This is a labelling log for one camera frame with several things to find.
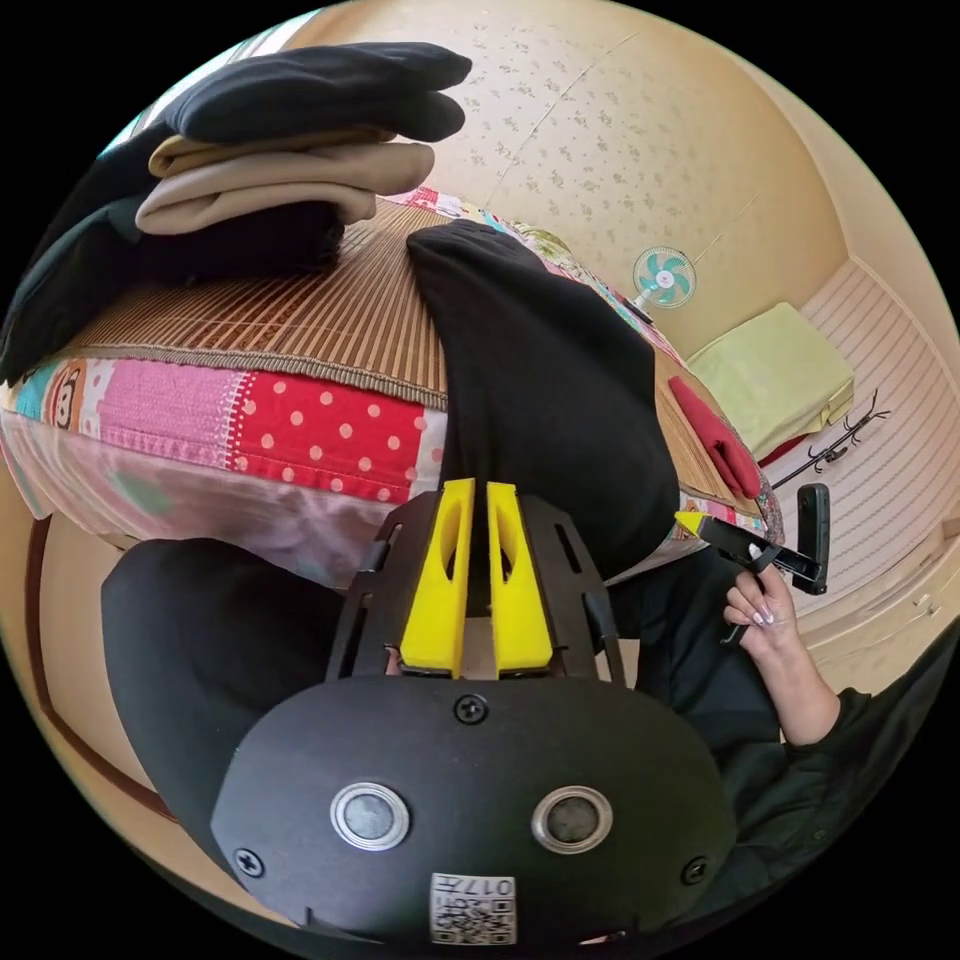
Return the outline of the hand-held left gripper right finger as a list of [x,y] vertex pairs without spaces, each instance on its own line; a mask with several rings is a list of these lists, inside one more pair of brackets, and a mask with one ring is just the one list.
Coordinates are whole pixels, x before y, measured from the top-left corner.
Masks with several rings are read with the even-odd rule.
[[528,518],[515,486],[486,485],[490,618],[499,680],[544,675],[555,642],[543,568],[547,547],[539,517]]

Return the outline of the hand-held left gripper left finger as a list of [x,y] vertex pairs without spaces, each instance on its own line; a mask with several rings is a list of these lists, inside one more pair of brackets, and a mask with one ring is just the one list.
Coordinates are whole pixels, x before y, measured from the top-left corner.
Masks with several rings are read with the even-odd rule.
[[399,646],[406,673],[459,673],[468,598],[475,481],[439,492]]

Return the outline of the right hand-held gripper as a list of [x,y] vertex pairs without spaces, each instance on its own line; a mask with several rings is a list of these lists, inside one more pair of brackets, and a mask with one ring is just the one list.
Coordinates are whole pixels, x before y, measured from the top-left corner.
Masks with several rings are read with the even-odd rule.
[[[777,569],[775,558],[779,548],[760,536],[738,529],[701,511],[677,511],[675,521],[688,535],[698,537],[737,565],[739,573],[749,571],[759,574],[770,566]],[[743,628],[730,628],[729,641],[739,644]]]

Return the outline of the person's right hand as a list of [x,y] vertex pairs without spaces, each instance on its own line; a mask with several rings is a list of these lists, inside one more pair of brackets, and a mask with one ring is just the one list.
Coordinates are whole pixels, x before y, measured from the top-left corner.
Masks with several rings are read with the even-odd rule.
[[739,646],[758,668],[783,666],[803,651],[790,588],[773,566],[736,576],[726,594],[723,619],[743,628]]

